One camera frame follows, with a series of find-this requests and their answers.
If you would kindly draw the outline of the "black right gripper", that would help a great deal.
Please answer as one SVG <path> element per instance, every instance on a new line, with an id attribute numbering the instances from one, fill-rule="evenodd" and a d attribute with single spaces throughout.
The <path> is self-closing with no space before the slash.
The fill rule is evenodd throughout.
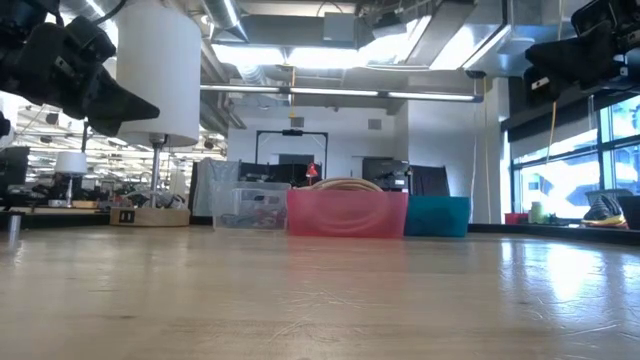
<path id="1" fill-rule="evenodd" d="M 617 31 L 609 21 L 569 39 L 534 44 L 523 74 L 526 104 L 559 99 L 564 84 L 640 94 L 640 25 Z"/>

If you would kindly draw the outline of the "white lamp with wooden base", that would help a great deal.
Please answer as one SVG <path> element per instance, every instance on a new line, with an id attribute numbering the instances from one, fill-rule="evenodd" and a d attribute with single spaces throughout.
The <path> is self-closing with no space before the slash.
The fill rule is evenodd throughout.
<path id="1" fill-rule="evenodd" d="M 185 14 L 160 0 L 134 0 L 117 16 L 117 81 L 160 109 L 150 120 L 127 121 L 118 138 L 153 149 L 149 204 L 113 208 L 121 227 L 186 227 L 190 211 L 160 208 L 159 171 L 165 147 L 192 146 L 199 139 L 201 35 Z"/>

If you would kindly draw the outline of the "black monitor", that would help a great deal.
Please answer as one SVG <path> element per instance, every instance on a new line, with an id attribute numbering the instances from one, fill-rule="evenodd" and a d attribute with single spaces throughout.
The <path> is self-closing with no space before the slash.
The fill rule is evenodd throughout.
<path id="1" fill-rule="evenodd" d="M 5 193 L 9 186 L 25 184 L 29 154 L 29 147 L 0 150 L 0 194 Z"/>

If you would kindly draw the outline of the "translucent plastic sheet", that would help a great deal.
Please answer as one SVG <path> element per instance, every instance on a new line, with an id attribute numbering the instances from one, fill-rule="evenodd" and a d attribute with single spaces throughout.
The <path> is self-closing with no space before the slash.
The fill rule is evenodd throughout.
<path id="1" fill-rule="evenodd" d="M 214 186 L 239 179 L 240 163 L 204 158 L 192 168 L 190 209 L 196 217 L 213 215 Z"/>

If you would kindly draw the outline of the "pale green cup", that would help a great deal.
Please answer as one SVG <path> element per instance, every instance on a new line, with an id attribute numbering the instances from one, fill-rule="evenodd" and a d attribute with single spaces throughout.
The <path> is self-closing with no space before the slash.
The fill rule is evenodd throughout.
<path id="1" fill-rule="evenodd" d="M 531 203 L 528 213 L 528 221 L 530 224 L 547 224 L 548 217 L 549 215 L 542 201 L 534 201 Z"/>

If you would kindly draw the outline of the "black yellow fabric bundle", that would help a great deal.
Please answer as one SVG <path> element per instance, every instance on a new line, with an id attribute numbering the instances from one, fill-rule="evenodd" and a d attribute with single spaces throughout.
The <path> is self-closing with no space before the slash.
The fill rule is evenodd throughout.
<path id="1" fill-rule="evenodd" d="M 584 215 L 582 223 L 596 227 L 620 227 L 626 224 L 626 219 L 616 199 L 599 195 Z"/>

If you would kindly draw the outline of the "clear plastic bin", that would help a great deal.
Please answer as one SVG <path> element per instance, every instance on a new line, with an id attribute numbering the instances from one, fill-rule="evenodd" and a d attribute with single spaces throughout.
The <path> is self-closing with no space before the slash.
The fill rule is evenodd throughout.
<path id="1" fill-rule="evenodd" d="M 284 230 L 290 189 L 284 183 L 219 182 L 214 186 L 213 227 Z"/>

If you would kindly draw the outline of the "black curtain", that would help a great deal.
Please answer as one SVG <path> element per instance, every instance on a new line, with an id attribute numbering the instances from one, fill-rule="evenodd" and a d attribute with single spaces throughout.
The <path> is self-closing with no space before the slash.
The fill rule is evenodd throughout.
<path id="1" fill-rule="evenodd" d="M 411 190 L 415 196 L 449 196 L 445 167 L 411 166 Z"/>

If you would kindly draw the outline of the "black equipment box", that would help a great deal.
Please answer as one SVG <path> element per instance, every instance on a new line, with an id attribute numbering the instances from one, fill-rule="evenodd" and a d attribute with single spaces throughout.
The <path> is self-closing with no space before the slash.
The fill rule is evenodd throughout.
<path id="1" fill-rule="evenodd" d="M 408 193 L 410 174 L 406 161 L 383 158 L 365 158 L 362 161 L 362 178 L 386 192 Z"/>

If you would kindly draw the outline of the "grey ceiling box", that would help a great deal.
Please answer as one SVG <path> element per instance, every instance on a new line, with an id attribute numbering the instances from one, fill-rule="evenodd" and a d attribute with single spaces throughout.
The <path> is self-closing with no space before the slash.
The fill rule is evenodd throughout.
<path id="1" fill-rule="evenodd" d="M 356 17 L 347 13 L 325 12 L 323 17 L 323 40 L 352 43 L 355 39 Z"/>

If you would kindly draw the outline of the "pink plastic bin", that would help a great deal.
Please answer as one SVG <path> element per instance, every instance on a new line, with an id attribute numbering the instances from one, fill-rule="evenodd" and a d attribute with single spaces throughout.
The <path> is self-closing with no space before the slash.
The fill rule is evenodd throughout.
<path id="1" fill-rule="evenodd" d="M 401 238 L 406 193 L 289 190 L 288 231 L 294 236 Z"/>

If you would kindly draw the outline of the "black frame rail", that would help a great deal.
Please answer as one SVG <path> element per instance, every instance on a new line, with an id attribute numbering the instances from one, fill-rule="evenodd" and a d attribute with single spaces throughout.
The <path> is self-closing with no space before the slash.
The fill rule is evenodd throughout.
<path id="1" fill-rule="evenodd" d="M 110 224 L 108 214 L 21 214 L 22 229 L 51 229 Z"/>
<path id="2" fill-rule="evenodd" d="M 471 233 L 518 234 L 609 245 L 640 247 L 640 231 L 613 228 L 570 228 L 547 225 L 469 224 Z"/>

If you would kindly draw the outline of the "round silver duct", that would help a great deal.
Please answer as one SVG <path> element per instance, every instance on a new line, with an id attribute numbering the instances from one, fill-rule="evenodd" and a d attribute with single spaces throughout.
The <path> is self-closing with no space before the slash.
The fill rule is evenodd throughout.
<path id="1" fill-rule="evenodd" d="M 236 0 L 201 0 L 201 2 L 216 28 L 228 32 L 242 42 L 249 41 L 242 25 L 241 9 Z"/>

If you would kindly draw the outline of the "silver metal post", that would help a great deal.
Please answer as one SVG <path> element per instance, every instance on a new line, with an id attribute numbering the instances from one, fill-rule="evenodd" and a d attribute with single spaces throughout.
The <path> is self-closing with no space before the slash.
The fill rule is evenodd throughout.
<path id="1" fill-rule="evenodd" d="M 11 212 L 8 220 L 8 243 L 14 246 L 19 241 L 21 232 L 22 214 L 19 212 Z"/>

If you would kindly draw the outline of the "black gantry frame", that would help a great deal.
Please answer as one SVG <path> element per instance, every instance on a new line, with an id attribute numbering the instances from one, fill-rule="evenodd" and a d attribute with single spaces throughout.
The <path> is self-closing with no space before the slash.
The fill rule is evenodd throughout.
<path id="1" fill-rule="evenodd" d="M 329 134 L 302 129 L 257 130 L 254 162 L 256 164 L 309 164 L 322 166 L 327 178 Z"/>

